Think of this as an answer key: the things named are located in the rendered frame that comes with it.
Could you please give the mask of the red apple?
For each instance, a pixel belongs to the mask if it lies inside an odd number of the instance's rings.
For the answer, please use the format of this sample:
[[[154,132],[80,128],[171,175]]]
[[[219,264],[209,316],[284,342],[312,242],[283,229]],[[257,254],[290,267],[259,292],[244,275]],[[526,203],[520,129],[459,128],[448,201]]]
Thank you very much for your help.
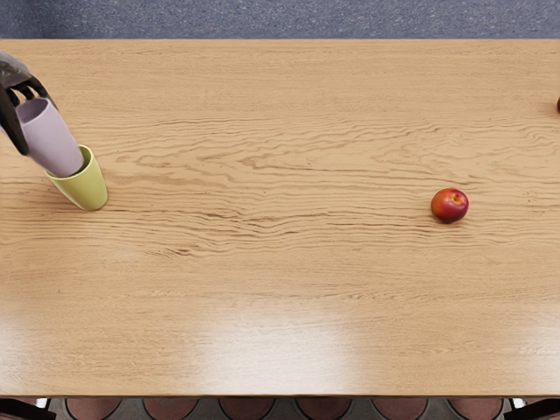
[[[469,209],[466,194],[456,188],[445,188],[435,193],[430,202],[432,215],[442,223],[462,220]]]

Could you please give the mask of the yellow-green cup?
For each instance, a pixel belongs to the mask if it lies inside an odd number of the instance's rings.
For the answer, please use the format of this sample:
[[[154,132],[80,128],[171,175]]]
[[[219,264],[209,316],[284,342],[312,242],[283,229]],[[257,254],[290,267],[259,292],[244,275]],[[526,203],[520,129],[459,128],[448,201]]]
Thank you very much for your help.
[[[79,145],[79,149],[83,157],[83,165],[76,173],[65,178],[55,177],[47,170],[44,170],[44,173],[79,209],[88,212],[97,211],[107,203],[108,189],[93,151],[82,144]]]

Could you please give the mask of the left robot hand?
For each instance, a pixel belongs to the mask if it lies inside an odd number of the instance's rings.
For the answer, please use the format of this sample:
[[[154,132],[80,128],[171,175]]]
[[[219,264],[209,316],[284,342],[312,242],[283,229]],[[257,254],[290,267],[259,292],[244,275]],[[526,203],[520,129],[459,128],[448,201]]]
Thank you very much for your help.
[[[17,151],[27,156],[29,146],[16,112],[16,107],[20,104],[17,93],[27,101],[39,97],[51,100],[45,86],[31,74],[27,65],[0,50],[0,128]]]

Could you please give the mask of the lilac cup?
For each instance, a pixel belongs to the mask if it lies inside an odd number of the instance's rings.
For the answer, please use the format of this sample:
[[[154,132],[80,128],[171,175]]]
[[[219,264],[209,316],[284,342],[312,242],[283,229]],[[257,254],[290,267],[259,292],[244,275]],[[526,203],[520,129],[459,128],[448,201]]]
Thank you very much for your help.
[[[16,107],[28,156],[57,178],[75,174],[84,158],[67,124],[53,103],[35,98]]]

